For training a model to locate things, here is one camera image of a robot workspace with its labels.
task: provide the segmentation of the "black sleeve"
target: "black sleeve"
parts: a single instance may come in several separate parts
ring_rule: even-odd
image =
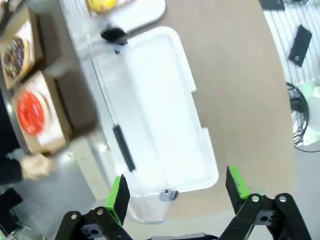
[[[0,185],[17,183],[22,178],[20,163],[15,159],[0,156]]]

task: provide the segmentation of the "red frosted donut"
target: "red frosted donut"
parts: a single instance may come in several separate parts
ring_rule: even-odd
[[[40,94],[24,91],[18,100],[17,114],[23,130],[30,135],[37,135],[45,128],[46,106]]]

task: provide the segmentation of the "donut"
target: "donut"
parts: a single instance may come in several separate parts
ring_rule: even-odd
[[[106,13],[117,5],[117,0],[87,0],[89,7],[96,13]]]
[[[49,122],[49,109],[38,92],[24,91],[17,103],[17,116],[22,129],[29,135],[42,133]]]
[[[14,80],[29,65],[29,43],[21,37],[14,37],[7,45],[3,56],[3,68],[8,78]]]

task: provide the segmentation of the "bolt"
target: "bolt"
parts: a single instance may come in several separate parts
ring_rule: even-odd
[[[253,196],[251,198],[252,201],[254,201],[255,203],[259,201],[259,197],[258,196]]]
[[[98,215],[102,215],[104,213],[104,211],[102,209],[99,209],[98,211],[96,211],[96,214]]]
[[[287,201],[287,198],[285,196],[279,197],[280,202],[285,203]]]

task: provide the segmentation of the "yellow frosted donut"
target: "yellow frosted donut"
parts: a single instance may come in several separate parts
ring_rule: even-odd
[[[117,0],[88,0],[88,4],[96,13],[106,13],[116,6]]]

